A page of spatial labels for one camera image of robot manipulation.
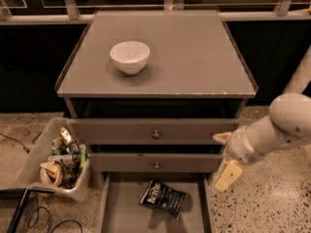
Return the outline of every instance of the floor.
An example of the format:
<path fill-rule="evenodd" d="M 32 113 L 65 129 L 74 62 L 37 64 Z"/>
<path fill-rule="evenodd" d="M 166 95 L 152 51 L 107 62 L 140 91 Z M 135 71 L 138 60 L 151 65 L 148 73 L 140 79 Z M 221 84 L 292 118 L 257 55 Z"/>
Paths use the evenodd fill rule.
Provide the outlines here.
<path fill-rule="evenodd" d="M 250 124 L 267 113 L 266 107 L 246 107 L 240 123 Z M 0 114 L 0 133 L 32 148 L 32 141 L 53 117 L 62 117 L 62 113 Z M 17 175 L 28 155 L 22 145 L 3 136 L 0 136 L 0 150 L 0 186 L 16 187 Z M 310 172 L 311 147 L 276 150 L 262 162 L 245 166 L 243 176 L 225 192 L 211 187 L 210 209 L 214 232 L 311 232 Z M 74 219 L 82 225 L 83 232 L 98 232 L 102 190 L 103 183 L 94 174 L 84 202 L 39 196 L 39 206 L 45 206 L 50 211 L 52 227 L 63 220 Z M 0 200 L 0 232 L 8 228 L 16 205 L 17 202 Z M 45 212 L 40 212 L 38 225 L 28 228 L 29 216 L 34 209 L 35 196 L 31 196 L 17 232 L 47 231 Z M 79 227 L 74 223 L 63 224 L 59 232 L 64 231 L 79 232 Z"/>

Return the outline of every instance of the white bowl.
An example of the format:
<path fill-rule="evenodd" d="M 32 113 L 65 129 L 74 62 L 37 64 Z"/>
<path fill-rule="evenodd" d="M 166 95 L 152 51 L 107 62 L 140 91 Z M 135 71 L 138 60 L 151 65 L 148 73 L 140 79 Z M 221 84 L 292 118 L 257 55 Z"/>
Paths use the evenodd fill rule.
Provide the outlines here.
<path fill-rule="evenodd" d="M 150 49 L 140 42 L 123 42 L 110 50 L 115 65 L 129 75 L 139 73 L 147 64 Z"/>

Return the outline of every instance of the white robot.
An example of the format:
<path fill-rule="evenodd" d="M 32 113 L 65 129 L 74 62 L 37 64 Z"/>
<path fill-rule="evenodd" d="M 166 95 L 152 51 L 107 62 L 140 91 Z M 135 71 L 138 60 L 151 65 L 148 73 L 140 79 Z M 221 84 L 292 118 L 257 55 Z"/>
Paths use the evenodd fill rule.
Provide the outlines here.
<path fill-rule="evenodd" d="M 241 176 L 243 164 L 261 161 L 273 150 L 311 144 L 311 98 L 282 94 L 271 103 L 268 116 L 213 138 L 225 146 L 225 167 L 216 182 L 216 188 L 223 191 Z"/>

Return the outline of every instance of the silver knob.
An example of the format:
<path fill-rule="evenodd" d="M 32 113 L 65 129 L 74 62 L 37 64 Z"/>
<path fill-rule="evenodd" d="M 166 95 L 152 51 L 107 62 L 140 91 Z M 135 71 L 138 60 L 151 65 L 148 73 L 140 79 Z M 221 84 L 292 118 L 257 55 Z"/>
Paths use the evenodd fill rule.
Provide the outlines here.
<path fill-rule="evenodd" d="M 155 169 L 159 169 L 159 165 L 158 165 L 157 161 L 155 162 Z"/>
<path fill-rule="evenodd" d="M 159 138 L 159 132 L 157 130 L 154 131 L 153 138 L 154 139 L 158 139 Z"/>

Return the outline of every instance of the gray storage box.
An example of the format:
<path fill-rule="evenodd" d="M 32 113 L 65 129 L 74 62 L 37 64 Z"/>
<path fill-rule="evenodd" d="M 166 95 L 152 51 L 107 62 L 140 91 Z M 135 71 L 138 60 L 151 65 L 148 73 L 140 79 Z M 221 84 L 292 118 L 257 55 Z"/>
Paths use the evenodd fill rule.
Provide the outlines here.
<path fill-rule="evenodd" d="M 22 166 L 17 177 L 17 183 L 18 185 L 26 187 L 40 186 L 44 188 L 52 188 L 55 191 L 55 195 L 69 197 L 77 201 L 84 201 L 91 178 L 89 160 L 86 161 L 84 170 L 78 177 L 75 187 L 72 189 L 43 184 L 40 180 L 40 164 L 48 161 L 48 157 L 52 153 L 51 142 L 59 136 L 59 129 L 62 126 L 68 127 L 71 133 L 75 134 L 71 128 L 70 119 L 62 117 L 51 119 Z"/>

